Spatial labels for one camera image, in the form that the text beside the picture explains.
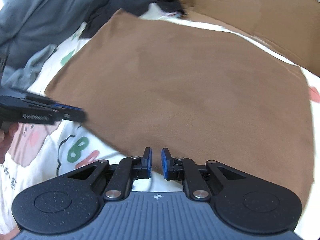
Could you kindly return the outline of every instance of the silver pin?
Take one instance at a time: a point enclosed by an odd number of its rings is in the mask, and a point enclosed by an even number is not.
[[[196,190],[193,192],[193,195],[196,197],[196,198],[206,198],[207,196],[209,196],[209,193],[205,190]]]
[[[108,190],[106,192],[106,197],[108,198],[117,198],[121,196],[121,192],[119,190]]]

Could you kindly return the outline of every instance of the bed sheet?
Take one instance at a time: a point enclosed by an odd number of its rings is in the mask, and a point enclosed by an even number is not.
[[[213,31],[231,32],[218,25],[196,23],[167,17],[156,4],[151,4],[149,11],[141,18],[166,20],[176,24]],[[36,82],[29,88],[29,91],[44,95],[45,88],[60,68],[89,41],[89,39],[79,39],[83,28],[84,25],[82,25],[73,36],[58,46],[57,51],[44,64],[40,75]],[[272,54],[274,57],[294,65],[294,63],[288,59],[269,50],[258,42],[238,33],[234,34],[243,37]],[[317,171],[320,166],[319,156],[317,154],[320,148],[320,95],[318,93],[318,91],[320,91],[320,78],[303,68],[302,72],[306,76],[309,84],[310,105],[314,126],[315,168],[314,183],[311,188],[309,200],[295,232],[303,239],[317,240],[320,237],[320,230],[317,226],[317,216],[320,212],[320,203],[318,201],[320,199],[320,173]],[[22,139],[17,140],[14,145],[15,148],[12,147],[11,150],[9,150],[6,155],[6,161],[0,170],[0,205],[3,215],[3,219],[0,221],[0,233],[9,232],[10,229],[15,226],[11,214],[11,203],[14,197],[26,187],[80,168],[99,159],[108,159],[111,164],[113,164],[119,163],[119,161],[125,157],[105,145],[80,124],[69,121],[62,121],[54,127],[33,126],[28,124],[20,125],[17,134],[20,135],[19,137]],[[27,154],[29,156],[27,159],[22,158],[22,156]],[[180,191],[182,187],[177,182],[166,182],[162,176],[152,172],[151,179],[135,181],[133,190],[159,192]]]

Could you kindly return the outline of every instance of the cartoon face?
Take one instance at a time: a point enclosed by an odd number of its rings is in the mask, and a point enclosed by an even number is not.
[[[39,153],[45,138],[52,134],[60,122],[54,125],[19,123],[8,153],[22,167],[30,165]]]

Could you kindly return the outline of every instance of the cardboard flap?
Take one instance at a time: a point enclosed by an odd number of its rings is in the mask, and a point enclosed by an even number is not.
[[[320,3],[316,0],[183,0],[194,11],[257,36],[320,76]]]

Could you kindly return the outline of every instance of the brown cloth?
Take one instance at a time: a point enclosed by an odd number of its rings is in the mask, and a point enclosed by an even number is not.
[[[294,191],[313,181],[308,87],[298,67],[232,33],[119,11],[46,94],[88,113],[85,126],[125,155],[153,149],[217,160]]]

